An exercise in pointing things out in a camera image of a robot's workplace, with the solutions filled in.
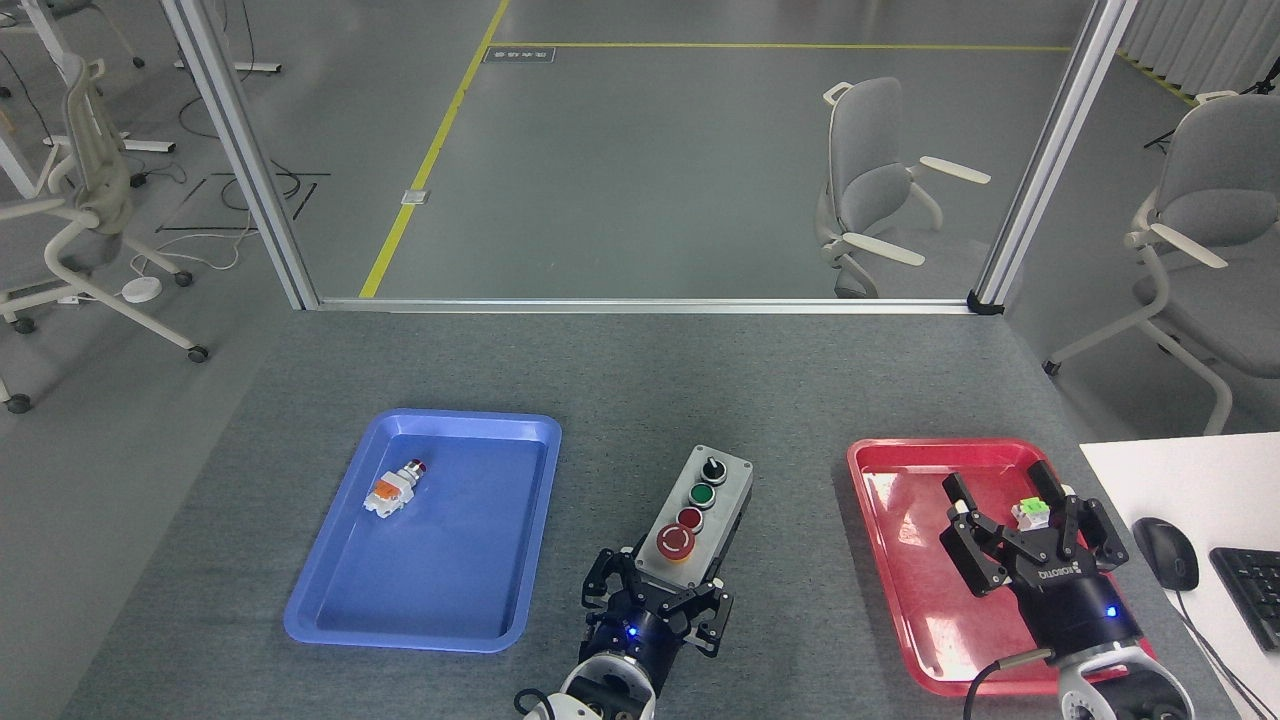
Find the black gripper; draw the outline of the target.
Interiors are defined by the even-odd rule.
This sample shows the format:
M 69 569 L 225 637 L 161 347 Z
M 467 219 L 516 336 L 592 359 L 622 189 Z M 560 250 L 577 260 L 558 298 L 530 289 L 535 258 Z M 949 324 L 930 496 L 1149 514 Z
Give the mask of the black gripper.
M 608 591 L 608 579 L 618 577 L 621 588 Z M 582 582 L 582 606 L 604 609 L 598 598 L 609 596 L 602 612 L 588 615 L 585 657 L 612 652 L 637 662 L 655 691 L 662 691 L 675 657 L 690 644 L 709 659 L 718 656 L 733 597 L 722 580 L 709 580 L 660 601 L 660 615 L 637 598 L 637 569 L 634 548 L 603 548 Z
M 1097 498 L 1082 500 L 1061 484 L 1051 466 L 1036 461 L 1028 477 L 1050 507 L 1050 527 L 1041 534 L 1048 541 L 1044 566 L 1019 557 L 1011 570 L 1011 591 L 1032 639 L 1051 650 L 1056 659 L 1105 644 L 1134 644 L 1140 628 L 1125 609 L 1108 577 L 1129 561 L 1120 533 Z M 975 597 L 1009 583 L 1002 543 L 1016 544 L 1020 536 L 995 523 L 977 509 L 959 473 L 942 480 L 951 509 L 950 525 L 940 541 L 961 579 Z M 1083 557 L 1088 553 L 1094 561 Z

